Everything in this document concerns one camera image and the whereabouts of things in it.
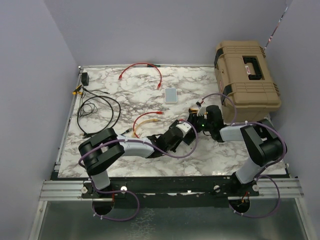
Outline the black network switch box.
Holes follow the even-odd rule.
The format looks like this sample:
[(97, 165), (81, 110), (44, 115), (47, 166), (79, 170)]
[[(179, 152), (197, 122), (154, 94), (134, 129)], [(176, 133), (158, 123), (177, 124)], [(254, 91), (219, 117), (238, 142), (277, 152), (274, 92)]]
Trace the black network switch box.
[(183, 138), (183, 142), (188, 146), (196, 139), (196, 132), (194, 130), (189, 131)]

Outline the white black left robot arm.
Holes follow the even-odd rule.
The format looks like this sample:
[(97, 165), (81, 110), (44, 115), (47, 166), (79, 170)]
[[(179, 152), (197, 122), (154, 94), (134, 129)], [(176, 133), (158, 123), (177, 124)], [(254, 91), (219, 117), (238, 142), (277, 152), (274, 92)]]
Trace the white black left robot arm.
[(78, 150), (94, 183), (94, 193), (101, 198), (110, 193), (107, 168), (117, 159), (127, 156), (154, 159), (169, 151), (174, 152), (190, 129), (185, 123), (180, 123), (159, 136), (147, 136), (140, 139), (142, 142), (136, 142), (135, 138), (127, 138), (108, 128), (81, 143)]

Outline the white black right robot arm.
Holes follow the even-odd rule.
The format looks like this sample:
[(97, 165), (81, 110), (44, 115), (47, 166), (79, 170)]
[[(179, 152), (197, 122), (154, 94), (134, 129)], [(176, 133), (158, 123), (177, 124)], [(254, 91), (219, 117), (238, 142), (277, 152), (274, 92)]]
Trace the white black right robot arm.
[(287, 153), (285, 141), (279, 136), (267, 119), (258, 122), (234, 123), (226, 125), (217, 105), (188, 110), (187, 121), (195, 130), (191, 130), (183, 141), (190, 144), (200, 132), (219, 142), (244, 142), (248, 159), (244, 165), (232, 174), (233, 181), (229, 189), (240, 196), (248, 189), (248, 184), (255, 180), (266, 168), (281, 161)]

